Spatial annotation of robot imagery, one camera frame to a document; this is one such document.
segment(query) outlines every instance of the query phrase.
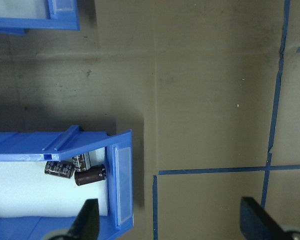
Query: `electrolytic capacitor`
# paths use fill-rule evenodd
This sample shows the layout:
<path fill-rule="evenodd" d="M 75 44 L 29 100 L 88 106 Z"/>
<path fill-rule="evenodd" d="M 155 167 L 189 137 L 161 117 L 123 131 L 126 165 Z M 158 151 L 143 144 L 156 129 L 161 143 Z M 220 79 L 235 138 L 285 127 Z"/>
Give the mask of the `electrolytic capacitor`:
<path fill-rule="evenodd" d="M 105 180 L 106 177 L 107 172 L 103 164 L 91 167 L 87 171 L 76 171 L 74 173 L 74 180 L 78 186 L 102 181 Z"/>
<path fill-rule="evenodd" d="M 59 161 L 47 161 L 45 164 L 44 173 L 70 179 L 74 173 L 74 166 L 72 164 Z"/>
<path fill-rule="evenodd" d="M 89 153 L 83 153 L 72 157 L 72 163 L 76 172 L 83 172 L 90 169 L 90 156 Z"/>

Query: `blue storage bin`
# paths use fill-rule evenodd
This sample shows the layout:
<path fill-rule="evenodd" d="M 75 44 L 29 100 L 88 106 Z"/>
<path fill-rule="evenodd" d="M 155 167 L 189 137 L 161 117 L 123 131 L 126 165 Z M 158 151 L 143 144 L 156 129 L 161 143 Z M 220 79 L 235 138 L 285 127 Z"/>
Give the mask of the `blue storage bin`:
<path fill-rule="evenodd" d="M 61 161 L 106 149 L 108 216 L 100 216 L 99 240 L 112 240 L 133 227 L 132 131 L 108 136 L 106 132 L 0 132 L 0 162 Z M 0 240 L 40 240 L 53 230 L 69 228 L 75 217 L 27 216 L 0 218 Z"/>
<path fill-rule="evenodd" d="M 25 29 L 79 30 L 78 7 L 76 0 L 42 0 L 46 11 L 36 16 L 0 16 L 0 33 L 24 35 Z"/>

